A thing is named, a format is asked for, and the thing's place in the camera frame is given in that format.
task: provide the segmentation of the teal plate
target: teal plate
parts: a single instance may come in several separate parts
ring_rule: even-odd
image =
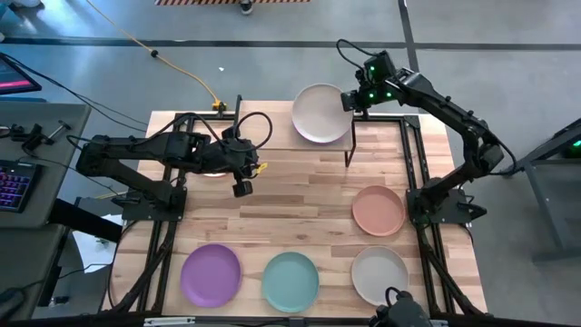
[[[305,255],[281,253],[266,265],[262,275],[262,296],[277,310],[301,312],[317,299],[319,273]]]

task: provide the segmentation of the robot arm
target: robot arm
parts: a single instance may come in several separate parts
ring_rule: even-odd
[[[445,177],[433,178],[422,187],[415,197],[419,213],[436,213],[447,198],[458,198],[458,190],[454,190],[457,185],[490,174],[504,158],[500,141],[485,121],[451,102],[449,96],[436,92],[422,74],[406,68],[396,70],[387,52],[375,54],[355,76],[359,89],[341,95],[344,111],[363,112],[367,117],[367,109],[372,105],[398,101],[399,105],[424,109],[462,137],[465,162]],[[469,220],[486,212],[478,209],[477,214],[468,215]]]

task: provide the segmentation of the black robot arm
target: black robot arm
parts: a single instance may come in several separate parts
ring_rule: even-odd
[[[139,191],[158,204],[171,206],[176,200],[175,188],[168,181],[153,181],[120,162],[154,160],[186,173],[232,173],[236,197],[252,193],[250,181],[258,166],[256,148],[250,140],[224,137],[210,143],[206,134],[168,132],[151,138],[109,137],[96,135],[84,145],[76,165],[86,176],[109,177]]]
[[[385,51],[370,58],[364,68],[358,70],[356,77],[360,87],[341,95],[343,110],[363,112],[366,117],[367,109],[372,105],[397,100],[399,105],[424,109],[462,137],[465,162],[445,177],[432,178],[421,190],[412,191],[410,196],[418,217],[430,213],[429,218],[433,223],[443,223],[440,216],[448,215],[449,211],[441,214],[438,211],[446,207],[444,202],[447,199],[453,203],[449,206],[450,210],[459,209],[463,212],[449,223],[467,223],[485,214],[483,208],[463,203],[463,196],[455,187],[490,174],[504,158],[500,142],[490,132],[486,122],[474,117],[472,111],[465,111],[451,102],[449,96],[436,92],[422,74],[406,68],[396,70]]]

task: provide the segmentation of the purple plate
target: purple plate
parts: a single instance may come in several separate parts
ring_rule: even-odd
[[[242,268],[230,248],[207,244],[197,248],[182,267],[183,295],[193,304],[215,308],[223,306],[240,289]]]

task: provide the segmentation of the yellow connector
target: yellow connector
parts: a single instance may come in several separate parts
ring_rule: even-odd
[[[256,174],[262,173],[263,170],[269,167],[269,163],[263,163],[258,168],[256,168]]]
[[[216,101],[212,104],[212,110],[217,112],[224,112],[228,109],[228,105],[222,101]]]

